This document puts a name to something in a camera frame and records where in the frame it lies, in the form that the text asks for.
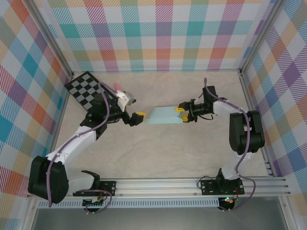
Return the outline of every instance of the beige floor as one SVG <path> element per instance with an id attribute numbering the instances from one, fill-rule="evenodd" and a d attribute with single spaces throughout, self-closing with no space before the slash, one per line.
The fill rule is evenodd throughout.
<path id="1" fill-rule="evenodd" d="M 174 106 L 201 93 L 203 78 L 214 85 L 221 97 L 247 109 L 236 72 L 119 72 L 94 73 L 113 87 L 114 82 L 134 95 L 137 102 L 128 112 L 146 112 L 158 106 Z M 86 111 L 70 97 L 57 146 L 67 140 L 84 119 Z M 227 122 L 216 116 L 213 121 L 150 125 L 137 127 L 121 121 L 82 153 L 70 168 L 90 170 L 101 178 L 166 178 L 216 176 L 232 151 L 228 143 Z M 254 154 L 242 170 L 243 175 L 266 176 L 261 152 Z"/>

